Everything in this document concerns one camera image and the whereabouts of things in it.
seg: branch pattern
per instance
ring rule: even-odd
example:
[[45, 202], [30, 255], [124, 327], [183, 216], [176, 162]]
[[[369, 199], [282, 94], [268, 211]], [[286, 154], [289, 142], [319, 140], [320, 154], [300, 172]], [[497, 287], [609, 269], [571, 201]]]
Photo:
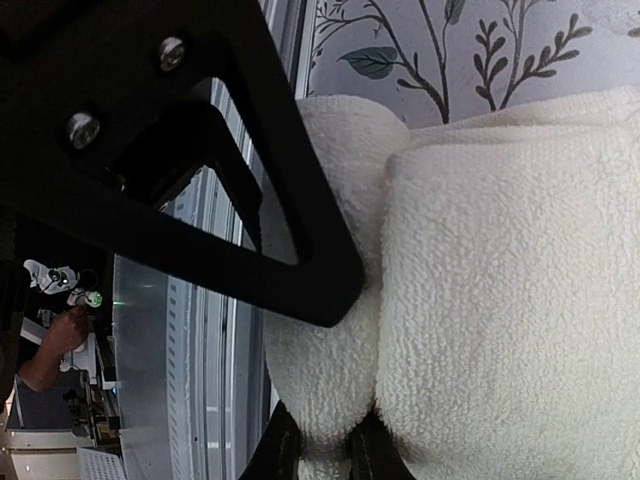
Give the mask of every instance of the branch pattern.
[[[437, 70], [432, 73], [439, 74], [439, 78], [433, 79], [421, 71], [421, 52], [408, 51], [403, 45], [381, 5], [382, 0], [321, 0], [316, 7], [312, 68], [316, 65], [318, 57], [323, 54], [326, 43], [334, 35], [355, 24], [370, 24], [374, 39], [384, 34], [390, 43], [386, 46], [371, 46], [351, 51], [338, 60], [347, 62], [356, 73], [374, 81], [383, 80], [393, 71], [397, 71], [400, 74], [395, 80], [397, 86], [408, 91], [425, 93], [437, 108], [442, 122], [448, 123], [451, 114], [447, 78], [448, 32], [460, 22], [466, 0], [439, 0], [444, 7], [440, 21], [430, 11], [430, 8], [433, 8], [430, 0], [414, 1], [424, 21], [428, 47], [435, 55]], [[502, 27], [499, 21], [480, 20], [480, 33], [475, 39], [482, 50], [473, 55], [473, 63], [481, 80], [475, 91], [488, 103], [491, 111], [506, 108], [513, 94], [527, 80], [555, 76], [558, 73], [556, 68], [552, 68], [555, 64], [580, 55], [579, 50], [571, 48], [573, 42], [592, 32], [591, 27], [578, 26], [579, 16], [574, 13], [569, 19], [569, 28], [556, 34], [553, 45], [544, 46], [537, 56], [529, 55], [523, 59], [529, 12], [536, 5], [553, 3], [556, 0], [497, 1], [506, 11], [502, 18], [502, 27], [506, 29], [507, 34], [500, 34], [499, 30]], [[640, 27], [631, 30], [629, 36], [640, 38]], [[507, 46], [512, 46], [511, 53], [506, 53]], [[496, 84], [502, 84], [500, 79], [503, 78], [503, 72], [506, 73], [506, 86], [502, 87], [504, 96], [500, 100], [496, 98], [495, 92], [500, 91]]]
[[492, 40], [491, 36], [493, 32], [495, 32], [496, 28], [498, 28], [498, 22], [491, 22], [489, 27], [484, 23], [484, 20], [480, 20], [479, 23], [482, 35], [476, 35], [476, 41], [484, 47], [485, 57], [483, 60], [477, 53], [473, 56], [473, 63], [480, 74], [480, 78], [482, 79], [482, 85], [478, 85], [476, 87], [476, 93], [489, 102], [489, 108], [492, 112], [495, 112], [497, 105], [491, 92], [491, 85], [498, 74], [507, 68], [509, 60], [507, 57], [500, 57], [493, 66], [491, 66], [491, 61], [505, 46], [507, 39], [501, 36], [496, 38], [495, 41]]
[[[506, 15], [502, 19], [504, 28], [513, 37], [513, 55], [511, 61], [507, 57], [501, 57], [490, 69], [493, 56], [501, 50], [506, 39], [498, 37], [492, 43], [491, 34], [497, 28], [497, 23], [492, 22], [489, 28], [484, 21], [480, 21], [481, 34], [476, 36], [476, 41], [484, 47], [484, 59], [480, 54], [474, 55], [474, 65], [480, 75], [482, 84], [476, 87], [476, 93], [489, 103], [491, 111], [503, 109], [509, 105], [518, 87], [531, 78], [551, 78], [557, 75], [557, 70], [549, 68], [555, 63], [572, 60], [580, 55], [577, 49], [567, 50], [569, 43], [579, 38], [590, 35], [593, 29], [589, 26], [578, 27], [580, 19], [577, 13], [571, 15], [569, 28], [566, 32], [559, 31], [554, 39], [553, 46], [545, 46], [540, 55], [529, 55], [522, 62], [522, 49], [525, 41], [525, 25], [527, 14], [537, 4], [543, 2], [553, 2], [555, 0], [498, 0], [506, 9]], [[511, 63], [511, 73], [507, 84], [505, 95], [500, 103], [494, 97], [492, 84], [498, 74]]]

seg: person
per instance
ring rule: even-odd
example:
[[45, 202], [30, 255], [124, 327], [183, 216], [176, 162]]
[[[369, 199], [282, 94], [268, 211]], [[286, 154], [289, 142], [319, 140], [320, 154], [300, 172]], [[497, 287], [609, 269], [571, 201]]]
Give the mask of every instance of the person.
[[20, 339], [18, 377], [31, 390], [41, 393], [55, 384], [65, 354], [82, 345], [89, 335], [87, 315], [84, 305], [57, 315], [39, 347]]

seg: white towel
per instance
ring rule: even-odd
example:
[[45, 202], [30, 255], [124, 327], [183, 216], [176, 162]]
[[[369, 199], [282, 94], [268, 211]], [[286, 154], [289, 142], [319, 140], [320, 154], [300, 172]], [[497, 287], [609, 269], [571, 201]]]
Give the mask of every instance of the white towel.
[[639, 100], [521, 106], [393, 160], [376, 396], [418, 479], [640, 478]]
[[301, 479], [348, 478], [374, 396], [419, 480], [640, 479], [638, 110], [628, 87], [409, 134], [301, 104], [369, 277], [336, 329], [266, 322]]
[[268, 314], [267, 361], [278, 395], [303, 433], [301, 480], [348, 478], [344, 441], [374, 399], [384, 168], [408, 145], [409, 130], [385, 107], [359, 98], [308, 99], [299, 107], [363, 256], [368, 284], [331, 330]]

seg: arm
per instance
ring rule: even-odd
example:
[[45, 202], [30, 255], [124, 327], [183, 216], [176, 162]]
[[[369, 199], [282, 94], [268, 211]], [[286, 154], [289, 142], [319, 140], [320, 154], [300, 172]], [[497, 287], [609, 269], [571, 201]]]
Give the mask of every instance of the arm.
[[44, 392], [56, 382], [63, 357], [50, 343], [43, 343], [35, 357], [25, 362], [18, 372], [20, 378], [34, 392]]
[[87, 309], [75, 307], [58, 316], [35, 357], [18, 374], [35, 392], [50, 388], [58, 378], [64, 355], [84, 343], [88, 335]]

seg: leaf pattern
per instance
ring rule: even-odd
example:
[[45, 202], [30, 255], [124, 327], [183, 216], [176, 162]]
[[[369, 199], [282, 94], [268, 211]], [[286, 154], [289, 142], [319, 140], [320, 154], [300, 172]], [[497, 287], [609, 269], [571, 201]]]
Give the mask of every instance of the leaf pattern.
[[[423, 22], [422, 32], [427, 37], [428, 48], [432, 49], [430, 52], [407, 48], [404, 44], [406, 35], [398, 35], [398, 25], [394, 25], [387, 15], [391, 8], [388, 5], [392, 2], [385, 5], [382, 0], [320, 0], [316, 4], [316, 42], [311, 65], [316, 64], [324, 52], [324, 45], [334, 35], [351, 25], [366, 24], [370, 26], [366, 30], [373, 32], [371, 38], [376, 43], [384, 38], [389, 43], [350, 51], [337, 60], [344, 61], [341, 63], [348, 64], [348, 68], [369, 80], [381, 81], [396, 74], [391, 81], [398, 91], [405, 89], [416, 92], [416, 95], [426, 94], [437, 107], [442, 122], [447, 123], [451, 109], [448, 66], [452, 61], [448, 54], [448, 36], [453, 34], [455, 25], [462, 23], [467, 0], [403, 0], [403, 4], [414, 2], [419, 15], [416, 21]], [[479, 50], [471, 58], [481, 80], [475, 85], [475, 92], [488, 102], [492, 111], [506, 108], [513, 94], [531, 79], [550, 79], [560, 75], [562, 62], [580, 56], [574, 42], [593, 31], [590, 26], [581, 25], [580, 15], [573, 13], [568, 18], [566, 29], [558, 31], [549, 44], [541, 45], [539, 53], [531, 54], [530, 39], [525, 35], [525, 32], [530, 34], [532, 31], [528, 25], [530, 12], [550, 8], [560, 2], [497, 0], [497, 3], [501, 5], [503, 15], [477, 20], [479, 33], [475, 35], [475, 42]], [[434, 7], [444, 8], [443, 17], [432, 15]], [[628, 35], [640, 38], [640, 25], [630, 30]], [[423, 53], [427, 58], [435, 57], [435, 61], [421, 62]]]
[[465, 1], [466, 0], [447, 0], [444, 8], [444, 19], [447, 23], [455, 25], [460, 21]]
[[339, 60], [346, 60], [356, 72], [372, 80], [388, 77], [393, 70], [398, 51], [394, 47], [369, 47], [354, 50]]

